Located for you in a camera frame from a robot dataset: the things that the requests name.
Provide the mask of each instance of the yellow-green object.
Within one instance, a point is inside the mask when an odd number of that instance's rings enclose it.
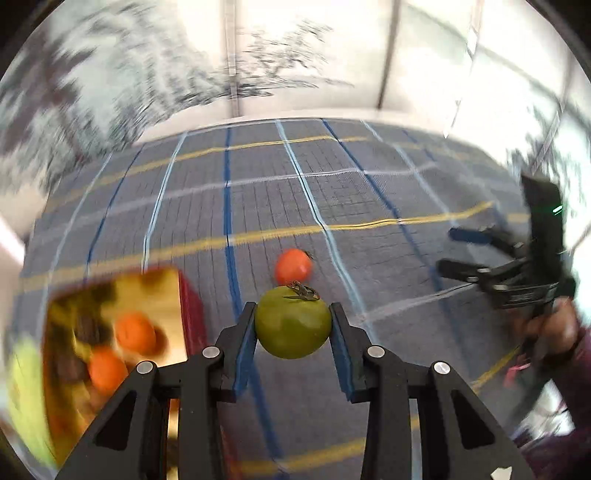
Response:
[[[55,467],[55,455],[43,403],[43,366],[39,347],[24,338],[8,365],[8,411],[14,429],[39,462]]]
[[[258,340],[279,358],[302,358],[315,352],[329,337],[331,327],[326,303],[298,282],[269,290],[256,307]]]

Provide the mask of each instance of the red tomato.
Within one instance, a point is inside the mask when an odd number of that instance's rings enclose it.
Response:
[[[305,282],[311,273],[310,254],[297,248],[284,251],[275,264],[275,279],[279,285],[289,285],[294,281]]]

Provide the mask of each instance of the silver screw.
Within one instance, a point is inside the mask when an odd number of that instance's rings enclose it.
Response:
[[[202,354],[205,358],[216,358],[220,354],[220,349],[216,346],[207,346]]]
[[[154,366],[152,365],[152,362],[140,362],[138,363],[138,366],[135,367],[135,369],[138,371],[138,373],[140,374],[149,374],[152,369],[154,368]]]
[[[437,362],[433,368],[438,374],[442,375],[447,375],[450,371],[452,371],[450,366],[445,362]]]
[[[372,345],[368,348],[368,355],[373,358],[382,358],[385,354],[384,349],[378,345]]]

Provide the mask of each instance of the person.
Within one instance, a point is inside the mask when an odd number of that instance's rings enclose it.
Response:
[[[537,480],[591,478],[591,331],[581,325],[571,299],[560,298],[552,313],[527,320],[514,315],[521,336],[544,339],[548,369],[569,409],[574,430],[551,435],[521,447]]]

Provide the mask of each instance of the yellow stripe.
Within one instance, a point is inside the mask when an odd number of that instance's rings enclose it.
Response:
[[[317,135],[315,137],[305,137],[305,138],[296,138],[294,140],[288,140],[288,143],[316,142],[318,140],[335,140],[335,139],[331,135]],[[341,141],[343,141],[343,142],[359,142],[359,141],[364,141],[364,140],[367,140],[367,137],[345,137],[345,138],[341,139]],[[183,160],[189,160],[190,158],[198,158],[198,157],[202,157],[204,155],[208,155],[210,153],[223,152],[226,150],[233,151],[233,150],[241,150],[243,148],[264,147],[266,145],[283,145],[283,140],[275,140],[275,141],[269,141],[269,142],[255,142],[255,143],[247,143],[247,144],[243,144],[243,145],[231,145],[228,148],[226,148],[226,147],[210,147],[210,148],[206,148],[205,150],[196,150],[193,152],[185,153],[183,155],[177,155],[175,162],[178,163]],[[107,175],[107,176],[101,178],[99,181],[97,181],[95,183],[95,185],[91,188],[91,190],[96,190],[99,187],[103,187],[105,185],[109,185],[111,183],[114,183],[114,182],[122,179],[123,177],[131,177],[133,175],[137,175],[138,173],[143,173],[143,172],[146,172],[149,170],[153,170],[155,168],[160,168],[164,165],[168,165],[169,161],[170,161],[169,158],[164,158],[162,160],[154,160],[154,161],[148,162],[144,165],[130,168],[129,171],[127,172],[127,174],[125,174],[124,171],[119,171],[117,173]],[[84,194],[85,191],[86,191],[86,188],[72,190],[68,195],[65,195],[64,197],[49,200],[46,204],[46,207],[45,207],[45,213],[51,212],[52,210],[55,210],[56,208],[66,204],[68,202],[71,202],[72,200],[76,200],[77,198],[80,198]]]
[[[495,363],[490,370],[484,372],[474,382],[471,387],[475,393],[491,378],[493,378],[500,370],[502,370],[515,356],[517,349],[508,353]],[[418,417],[416,415],[411,417],[411,428],[413,430],[418,428]],[[313,452],[304,453],[302,455],[294,455],[282,460],[281,468],[289,473],[303,472],[318,468],[331,463],[338,463],[347,458],[357,457],[363,455],[365,451],[365,438],[355,439],[350,442],[340,443],[331,447],[314,450]],[[260,461],[244,461],[239,464],[240,470],[245,477],[255,476],[271,476],[275,475],[278,470],[278,465],[275,462],[268,460]]]
[[[475,215],[483,210],[486,210],[492,205],[492,202],[483,202],[478,205],[458,213],[446,213],[441,215],[428,215],[423,217],[410,218],[386,218],[376,220],[374,222],[366,223],[352,223],[350,225],[329,225],[330,230],[347,231],[347,230],[369,230],[380,228],[387,225],[409,225],[418,223],[433,223],[445,222],[448,220],[462,220],[472,215]],[[155,249],[150,252],[150,259],[153,262],[169,261],[173,258],[183,257],[185,255],[194,254],[195,252],[211,249],[224,248],[228,242],[231,245],[244,245],[251,243],[258,243],[272,238],[283,238],[294,235],[307,235],[308,233],[319,233],[322,227],[319,225],[312,226],[296,226],[289,228],[277,228],[273,230],[263,230],[256,232],[236,233],[231,235],[228,240],[225,236],[207,237],[200,240],[195,240],[186,244],[173,245],[171,247]],[[125,268],[134,268],[140,265],[142,260],[141,254],[128,255],[126,257],[113,258],[111,260],[94,262],[89,265],[89,275],[91,277],[111,273],[114,271],[123,270]],[[76,280],[81,280],[84,276],[85,266],[78,265],[71,268],[60,268],[55,270],[51,276],[51,284],[59,285],[63,283],[71,283]],[[21,292],[28,292],[39,290],[43,288],[48,280],[47,273],[34,275],[32,277],[23,278],[21,280]]]

